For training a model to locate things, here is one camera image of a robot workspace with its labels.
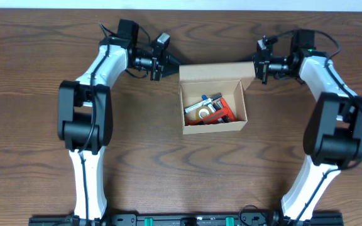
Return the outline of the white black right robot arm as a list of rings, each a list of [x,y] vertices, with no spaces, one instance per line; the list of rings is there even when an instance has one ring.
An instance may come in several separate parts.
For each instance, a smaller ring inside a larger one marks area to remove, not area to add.
[[[253,225],[343,225],[338,211],[317,211],[315,206],[331,181],[362,163],[362,96],[352,91],[334,69],[332,58],[341,51],[333,37],[322,32],[336,47],[328,53],[315,46],[317,30],[290,30],[290,53],[275,56],[279,35],[264,36],[256,44],[252,60],[255,76],[266,84],[269,76],[291,78],[309,87],[316,104],[304,131],[303,165],[291,189],[276,210],[257,210]]]

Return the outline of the yellow tape roll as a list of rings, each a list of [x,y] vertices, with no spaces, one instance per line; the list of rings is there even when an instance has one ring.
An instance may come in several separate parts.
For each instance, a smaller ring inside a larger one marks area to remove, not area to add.
[[[209,115],[211,115],[213,111],[206,105],[199,107],[196,112],[195,116],[197,120],[201,120]]]

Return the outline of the red utility knife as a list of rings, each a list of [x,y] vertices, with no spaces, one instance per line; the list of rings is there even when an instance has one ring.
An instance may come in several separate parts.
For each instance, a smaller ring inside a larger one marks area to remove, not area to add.
[[[188,125],[189,126],[194,126],[194,125],[205,125],[205,124],[213,124],[215,121],[215,115],[214,113],[201,119],[201,120],[197,120],[197,121],[189,121]]]

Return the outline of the cardboard box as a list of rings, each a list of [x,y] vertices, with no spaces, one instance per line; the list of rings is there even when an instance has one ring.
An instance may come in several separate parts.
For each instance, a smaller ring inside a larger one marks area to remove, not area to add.
[[[242,130],[248,122],[244,91],[255,78],[252,62],[182,65],[179,73],[178,93],[184,135]],[[199,111],[186,113],[184,109],[201,102],[203,95],[211,98],[216,94],[222,95],[234,119],[231,122],[192,125],[192,121],[199,119]]]

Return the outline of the black capped white marker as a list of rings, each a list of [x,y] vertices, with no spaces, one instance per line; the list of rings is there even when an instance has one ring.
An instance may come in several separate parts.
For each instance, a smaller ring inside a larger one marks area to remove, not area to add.
[[[222,97],[222,94],[221,94],[221,93],[218,93],[218,94],[216,94],[216,95],[214,95],[214,96],[212,96],[212,97],[210,97],[210,98],[212,99],[212,101],[215,101],[215,100],[217,100],[217,99],[220,99],[221,97]],[[202,100],[202,101],[200,101],[200,102],[198,102],[198,103],[196,103],[196,104],[194,104],[194,105],[191,105],[191,106],[189,106],[189,107],[186,107],[186,108],[184,109],[184,114],[187,114],[187,113],[189,113],[189,112],[192,112],[193,110],[196,110],[196,109],[198,109],[199,107],[204,106],[204,105],[206,105],[206,103]]]

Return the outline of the red black stapler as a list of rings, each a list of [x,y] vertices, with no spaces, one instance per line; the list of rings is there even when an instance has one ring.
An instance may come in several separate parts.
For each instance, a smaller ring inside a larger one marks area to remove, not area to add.
[[[237,118],[235,117],[233,111],[231,110],[231,108],[228,106],[227,102],[224,100],[224,98],[220,98],[215,104],[214,104],[214,108],[215,108],[215,121],[217,121],[218,119],[222,119],[223,117],[227,117],[228,118],[228,122],[236,122]]]

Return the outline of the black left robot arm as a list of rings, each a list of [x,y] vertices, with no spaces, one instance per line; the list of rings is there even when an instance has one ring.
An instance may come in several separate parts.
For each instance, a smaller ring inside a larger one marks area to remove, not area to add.
[[[141,26],[121,19],[117,32],[100,26],[103,39],[90,67],[76,80],[64,80],[58,89],[58,136],[74,167],[76,201],[70,225],[106,225],[103,162],[112,137],[111,89],[117,78],[132,69],[152,81],[178,73],[180,62],[168,52],[170,35],[161,33],[138,46]]]

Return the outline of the blue capped white marker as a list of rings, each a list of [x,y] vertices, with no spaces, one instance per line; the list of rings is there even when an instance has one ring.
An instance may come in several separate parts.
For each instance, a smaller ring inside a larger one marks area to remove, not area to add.
[[[202,95],[202,100],[206,103],[206,106],[211,110],[212,113],[215,113],[216,109],[212,104],[212,99],[208,98],[206,95]]]

